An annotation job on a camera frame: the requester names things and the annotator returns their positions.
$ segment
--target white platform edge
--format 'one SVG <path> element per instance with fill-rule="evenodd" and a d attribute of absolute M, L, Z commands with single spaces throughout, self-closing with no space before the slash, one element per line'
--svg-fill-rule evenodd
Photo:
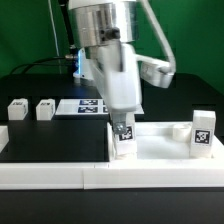
<path fill-rule="evenodd" d="M 224 159 L 0 164 L 0 189 L 157 187 L 224 187 Z"/>

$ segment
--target small white box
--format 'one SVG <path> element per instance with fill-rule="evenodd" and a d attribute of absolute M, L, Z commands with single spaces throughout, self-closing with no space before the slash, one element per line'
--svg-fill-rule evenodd
<path fill-rule="evenodd" d="M 194 111 L 190 157 L 211 158 L 215 122 L 214 111 Z"/>
<path fill-rule="evenodd" d="M 36 107 L 37 120 L 49 121 L 55 114 L 55 100 L 41 100 Z"/>
<path fill-rule="evenodd" d="M 28 113 L 28 100 L 15 99 L 8 106 L 9 120 L 23 120 Z"/>

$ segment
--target black surface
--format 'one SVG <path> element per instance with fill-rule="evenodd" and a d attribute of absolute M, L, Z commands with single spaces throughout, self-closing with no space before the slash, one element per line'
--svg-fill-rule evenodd
<path fill-rule="evenodd" d="M 103 121 L 11 121 L 0 162 L 108 161 Z"/>
<path fill-rule="evenodd" d="M 70 81 L 58 75 L 3 78 L 0 80 L 0 122 L 8 124 L 6 108 L 15 97 L 28 98 L 31 108 L 35 108 L 42 98 L 52 97 L 57 102 L 60 98 L 98 98 L 94 88 L 75 87 Z M 194 109 L 212 109 L 217 117 L 216 135 L 224 143 L 224 97 L 197 76 L 177 74 L 169 89 L 159 89 L 143 83 L 142 90 L 145 121 L 191 121 Z M 105 140 L 100 138 L 101 134 L 105 138 L 105 121 L 53 120 L 39 123 L 34 119 L 31 110 L 26 121 L 9 123 L 13 141 L 8 145 L 8 152 L 4 152 L 5 158 L 16 161 L 18 158 L 22 160 L 32 157 L 37 161 L 47 161 L 52 158 L 57 160 L 60 156 L 67 160 L 71 154 L 77 156 L 76 159 L 107 157 L 102 150 L 90 152 L 89 157 L 86 157 L 86 151 L 72 152 L 68 145 L 68 154 L 59 149 L 64 138 L 68 137 L 71 144 L 76 141 L 80 144 L 86 135 L 101 148 L 105 144 Z M 89 130 L 90 123 L 97 124 L 97 128 L 91 125 L 92 129 Z M 94 142 L 95 136 L 100 138 L 99 142 Z M 29 145 L 33 142 L 36 145 L 31 152 Z M 14 151 L 15 154 L 12 153 L 13 144 L 20 149 Z M 0 191 L 0 223 L 223 224 L 224 188 Z"/>
<path fill-rule="evenodd" d="M 223 189 L 1 191 L 4 224 L 223 224 Z"/>

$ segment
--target green wall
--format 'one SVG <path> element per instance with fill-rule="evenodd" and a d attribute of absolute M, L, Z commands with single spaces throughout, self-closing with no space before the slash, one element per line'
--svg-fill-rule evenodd
<path fill-rule="evenodd" d="M 152 7 L 177 61 L 177 72 L 196 74 L 224 93 L 224 1 L 153 0 Z M 61 55 L 67 40 L 57 0 L 52 0 Z M 161 49 L 138 8 L 138 54 L 161 58 Z M 0 1 L 0 76 L 23 63 L 55 56 L 47 0 Z M 55 72 L 53 68 L 38 70 Z"/>

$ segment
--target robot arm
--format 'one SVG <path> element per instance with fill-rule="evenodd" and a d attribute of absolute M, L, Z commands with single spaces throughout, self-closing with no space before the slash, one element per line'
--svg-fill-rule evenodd
<path fill-rule="evenodd" d="M 105 101 L 115 134 L 126 132 L 127 114 L 141 104 L 141 78 L 167 88 L 175 72 L 172 50 L 147 0 L 140 0 L 167 62 L 136 55 L 126 44 L 137 37 L 136 0 L 70 0 L 77 43 L 90 52 L 91 76 Z"/>

